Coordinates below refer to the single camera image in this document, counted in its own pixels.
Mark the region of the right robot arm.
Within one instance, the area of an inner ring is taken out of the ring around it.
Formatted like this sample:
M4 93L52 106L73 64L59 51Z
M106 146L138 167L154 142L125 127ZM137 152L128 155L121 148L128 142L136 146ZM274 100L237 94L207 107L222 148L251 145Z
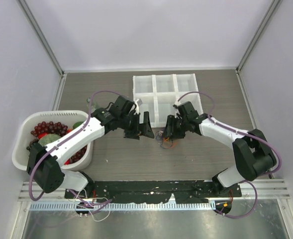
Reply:
M276 157L260 130L240 131L222 124L206 113L200 115L189 101L174 108L177 114L167 117L163 137L182 139L189 131L212 138L233 151L235 164L212 178L211 189L216 196L224 196L231 186L242 181L251 182L277 165Z

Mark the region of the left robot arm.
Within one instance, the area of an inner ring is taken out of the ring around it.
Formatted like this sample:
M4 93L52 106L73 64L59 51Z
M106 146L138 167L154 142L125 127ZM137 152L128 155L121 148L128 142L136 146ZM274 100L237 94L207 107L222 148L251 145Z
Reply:
M32 145L27 164L30 182L36 182L44 193L58 188L74 190L83 199L93 192L93 182L82 172L62 169L65 162L92 141L116 129L124 131L124 137L154 138L148 111L138 112L136 103L126 96L118 96L109 108L94 110L79 127L62 138L42 146Z

